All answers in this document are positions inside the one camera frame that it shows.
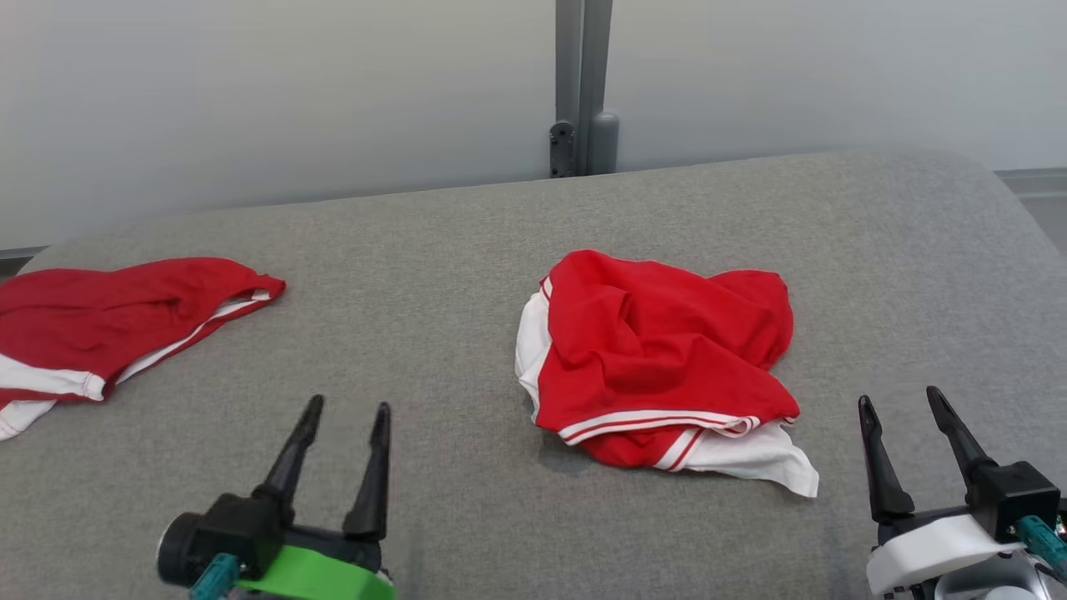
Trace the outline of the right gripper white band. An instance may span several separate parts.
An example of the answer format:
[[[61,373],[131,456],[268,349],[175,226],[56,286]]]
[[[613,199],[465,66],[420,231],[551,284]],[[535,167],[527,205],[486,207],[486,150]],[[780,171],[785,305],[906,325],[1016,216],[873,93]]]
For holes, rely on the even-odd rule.
[[[1062,494],[1025,461],[1009,465],[991,459],[936,385],[926,388],[936,426],[945,435],[964,475],[964,506],[915,512],[883,447],[883,425],[867,395],[859,398],[870,517],[878,543],[866,563],[875,595],[914,600],[1050,600],[1052,578],[1016,535],[1029,515],[1055,528],[1062,539]]]

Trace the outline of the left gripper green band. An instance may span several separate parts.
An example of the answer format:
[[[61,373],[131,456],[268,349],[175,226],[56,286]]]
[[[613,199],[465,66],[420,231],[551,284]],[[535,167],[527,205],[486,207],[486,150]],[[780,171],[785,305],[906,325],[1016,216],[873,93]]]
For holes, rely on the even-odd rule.
[[[184,512],[171,521],[157,547],[163,583],[188,595],[214,556],[228,553],[241,565],[232,600],[396,600],[379,546],[388,534],[388,402],[377,407],[363,481],[343,533],[293,525],[298,479],[324,404],[321,394],[306,402],[253,498],[225,493],[205,514]]]

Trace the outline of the red white-trimmed shorts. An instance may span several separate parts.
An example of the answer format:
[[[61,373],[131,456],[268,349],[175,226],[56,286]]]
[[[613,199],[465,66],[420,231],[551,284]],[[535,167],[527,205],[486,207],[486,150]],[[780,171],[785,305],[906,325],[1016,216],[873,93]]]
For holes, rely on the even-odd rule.
[[[282,278],[210,256],[11,278],[0,284],[0,440],[58,402],[103,402],[285,289]]]

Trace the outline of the red white basketball jersey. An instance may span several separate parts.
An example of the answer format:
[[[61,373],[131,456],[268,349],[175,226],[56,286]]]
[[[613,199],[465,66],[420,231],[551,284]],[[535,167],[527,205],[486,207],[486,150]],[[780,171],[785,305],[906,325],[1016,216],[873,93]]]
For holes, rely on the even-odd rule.
[[[667,263],[569,253],[517,323],[531,422],[617,468],[720,473],[816,498],[785,428],[800,407],[774,375],[794,335],[770,271],[700,277]]]

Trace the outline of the grey fabric sofa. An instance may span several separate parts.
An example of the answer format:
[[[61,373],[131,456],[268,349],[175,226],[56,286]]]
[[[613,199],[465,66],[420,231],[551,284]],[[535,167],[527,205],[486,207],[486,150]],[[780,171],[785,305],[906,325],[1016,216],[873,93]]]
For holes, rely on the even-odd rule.
[[[695,273],[776,271],[776,377],[819,495],[604,467],[541,432],[513,372],[523,305],[576,249]],[[867,599],[857,400],[919,509],[964,502],[925,397],[1000,463],[1067,489],[1067,259],[986,167],[853,149],[156,219],[29,270],[223,256],[277,302],[0,442],[0,600],[186,600],[168,524],[262,481],[312,395],[298,523],[339,528],[393,408],[386,569],[423,600]]]

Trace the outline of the dark hinge bracket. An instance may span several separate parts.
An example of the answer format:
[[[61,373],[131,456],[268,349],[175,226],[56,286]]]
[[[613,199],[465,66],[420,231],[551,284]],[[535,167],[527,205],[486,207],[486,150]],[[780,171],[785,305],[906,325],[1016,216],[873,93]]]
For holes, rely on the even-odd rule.
[[[576,164],[575,126],[560,119],[550,127],[550,178],[571,178]]]

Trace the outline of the grey cylinder post cap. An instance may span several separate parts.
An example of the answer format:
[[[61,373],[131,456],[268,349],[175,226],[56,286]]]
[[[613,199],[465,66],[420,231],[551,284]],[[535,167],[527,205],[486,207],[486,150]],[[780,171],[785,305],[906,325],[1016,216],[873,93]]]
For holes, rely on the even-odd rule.
[[[591,119],[587,151],[587,174],[610,174],[617,170],[620,119],[601,111]]]

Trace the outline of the grey metal post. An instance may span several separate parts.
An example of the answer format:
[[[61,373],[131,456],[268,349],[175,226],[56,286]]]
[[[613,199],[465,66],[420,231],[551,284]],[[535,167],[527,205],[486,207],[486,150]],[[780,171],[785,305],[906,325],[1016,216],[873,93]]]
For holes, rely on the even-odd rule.
[[[575,126],[574,176],[589,176],[591,119],[609,113],[604,102],[611,16],[614,0],[555,0],[555,122],[567,119]]]

